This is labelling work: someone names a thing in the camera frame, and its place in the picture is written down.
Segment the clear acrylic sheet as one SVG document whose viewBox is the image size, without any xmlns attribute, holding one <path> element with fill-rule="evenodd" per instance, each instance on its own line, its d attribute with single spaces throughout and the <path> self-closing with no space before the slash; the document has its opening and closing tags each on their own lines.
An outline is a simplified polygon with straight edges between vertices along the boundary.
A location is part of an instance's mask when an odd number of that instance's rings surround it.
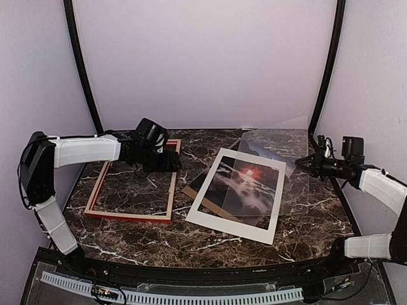
<svg viewBox="0 0 407 305">
<path fill-rule="evenodd" d="M 285 164 L 279 214 L 308 212 L 309 178 L 295 165 L 308 153 L 308 136 L 304 117 L 277 123 L 265 129 L 244 132 L 237 156 L 244 153 Z"/>
</svg>

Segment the landscape sunset photo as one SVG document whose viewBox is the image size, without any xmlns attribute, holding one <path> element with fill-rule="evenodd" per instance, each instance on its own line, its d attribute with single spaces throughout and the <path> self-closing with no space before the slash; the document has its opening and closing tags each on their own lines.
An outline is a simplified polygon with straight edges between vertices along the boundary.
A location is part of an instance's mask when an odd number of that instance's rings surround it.
<svg viewBox="0 0 407 305">
<path fill-rule="evenodd" d="M 198 210 L 267 229 L 278 181 L 275 168 L 224 156 Z"/>
</svg>

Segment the wooden picture frame red edge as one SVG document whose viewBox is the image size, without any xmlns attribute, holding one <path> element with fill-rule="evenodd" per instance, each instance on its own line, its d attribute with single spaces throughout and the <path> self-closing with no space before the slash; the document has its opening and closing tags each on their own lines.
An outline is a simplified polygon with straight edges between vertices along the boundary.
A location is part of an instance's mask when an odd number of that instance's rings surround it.
<svg viewBox="0 0 407 305">
<path fill-rule="evenodd" d="M 172 222 L 177 174 L 143 174 L 124 161 L 103 164 L 85 215 L 133 222 Z"/>
</svg>

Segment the white mat board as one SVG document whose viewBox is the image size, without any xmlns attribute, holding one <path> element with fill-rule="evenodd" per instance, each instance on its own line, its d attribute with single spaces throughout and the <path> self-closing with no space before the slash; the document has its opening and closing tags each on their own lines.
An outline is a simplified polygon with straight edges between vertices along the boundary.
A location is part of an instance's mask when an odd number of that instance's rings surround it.
<svg viewBox="0 0 407 305">
<path fill-rule="evenodd" d="M 206 190 L 209 187 L 209 184 L 216 172 L 216 169 L 222 159 L 222 157 L 230 157 L 235 159 L 240 159 L 242 161 L 247 161 L 259 165 L 269 166 L 271 168 L 278 169 L 279 179 L 284 178 L 285 164 L 279 161 L 272 161 L 270 159 L 250 155 L 244 153 L 241 157 L 237 156 L 238 151 L 231 149 L 222 148 L 218 152 L 212 166 L 210 167 L 209 173 L 206 176 L 205 181 L 203 182 L 196 198 L 193 201 L 193 204 L 186 216 L 186 221 L 190 223 L 197 224 L 199 226 L 207 227 L 216 231 L 223 233 L 232 234 L 239 236 L 248 240 L 258 241 L 267 245 L 271 245 L 274 241 L 275 231 L 277 227 L 277 220 L 279 218 L 279 206 L 282 196 L 283 181 L 278 182 L 277 184 L 277 195 L 275 197 L 270 222 L 267 229 L 260 229 L 254 226 L 248 226 L 239 222 L 235 222 L 228 219 L 223 219 L 221 217 L 215 217 L 213 215 L 208 215 L 206 213 L 200 212 L 198 210 L 201 201 L 204 198 Z"/>
</svg>

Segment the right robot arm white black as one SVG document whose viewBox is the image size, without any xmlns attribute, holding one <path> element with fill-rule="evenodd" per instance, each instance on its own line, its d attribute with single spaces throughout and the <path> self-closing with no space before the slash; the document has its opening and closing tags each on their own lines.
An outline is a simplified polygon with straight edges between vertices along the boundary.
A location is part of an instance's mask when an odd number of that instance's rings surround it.
<svg viewBox="0 0 407 305">
<path fill-rule="evenodd" d="M 349 259 L 384 259 L 406 264 L 406 185 L 385 170 L 373 165 L 354 164 L 348 160 L 327 158 L 315 153 L 295 161 L 310 176 L 320 179 L 343 179 L 354 188 L 371 195 L 397 216 L 391 233 L 338 238 L 325 260 L 325 271 L 339 275 Z"/>
</svg>

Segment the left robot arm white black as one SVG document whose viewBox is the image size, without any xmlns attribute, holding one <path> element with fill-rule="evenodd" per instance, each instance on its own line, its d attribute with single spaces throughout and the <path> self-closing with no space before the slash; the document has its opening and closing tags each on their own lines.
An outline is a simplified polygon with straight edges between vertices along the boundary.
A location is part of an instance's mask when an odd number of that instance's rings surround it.
<svg viewBox="0 0 407 305">
<path fill-rule="evenodd" d="M 21 153 L 17 167 L 18 190 L 23 206 L 33 210 L 54 247 L 67 256 L 64 265 L 76 277 L 90 271 L 89 262 L 72 234 L 57 203 L 54 171 L 69 165 L 98 161 L 124 161 L 142 165 L 146 173 L 177 172 L 182 168 L 178 152 L 164 148 L 166 130 L 126 132 L 110 130 L 102 135 L 48 136 L 34 132 Z"/>
</svg>

